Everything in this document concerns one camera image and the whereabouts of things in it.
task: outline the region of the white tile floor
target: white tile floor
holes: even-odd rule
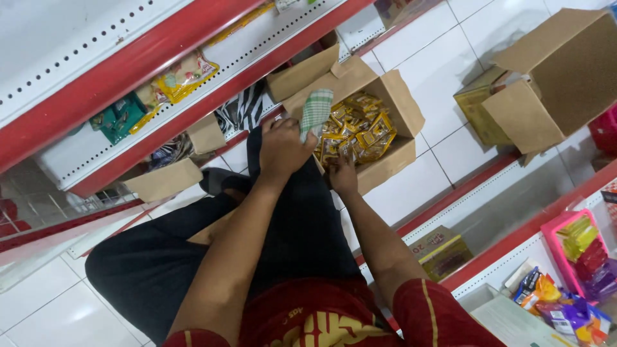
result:
[[[392,226],[404,223],[497,157],[479,144],[452,95],[490,66],[493,53],[511,45],[561,7],[599,8],[609,0],[448,0],[390,37],[363,60],[379,74],[399,69],[426,118],[416,139],[418,159],[369,192],[368,203]],[[592,172],[595,146],[585,129],[557,147],[579,185]],[[246,143],[211,163],[246,172]],[[203,197],[199,186],[150,214],[157,217]],[[349,246],[358,241],[341,210]],[[96,293],[85,259],[68,254],[0,295],[0,347],[154,347]]]

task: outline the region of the black pants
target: black pants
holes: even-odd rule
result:
[[[256,128],[247,141],[253,182],[260,172],[261,143],[261,128]],[[109,238],[88,256],[88,279],[124,318],[161,345],[209,248],[186,240],[235,207],[223,193]],[[310,158],[276,204],[249,300],[293,278],[359,275],[340,213]]]

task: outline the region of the wire rack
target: wire rack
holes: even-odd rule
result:
[[[86,199],[59,191],[32,159],[0,175],[0,241],[128,203],[137,196],[121,183]]]

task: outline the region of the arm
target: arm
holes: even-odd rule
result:
[[[405,242],[358,193],[352,160],[340,157],[338,166],[330,171],[330,182],[349,211],[366,264],[392,310],[394,293],[401,284],[428,276]]]
[[[295,120],[267,122],[262,131],[262,172],[204,256],[169,335],[203,329],[231,346],[238,342],[242,310],[278,197],[317,145],[314,136],[300,143]]]

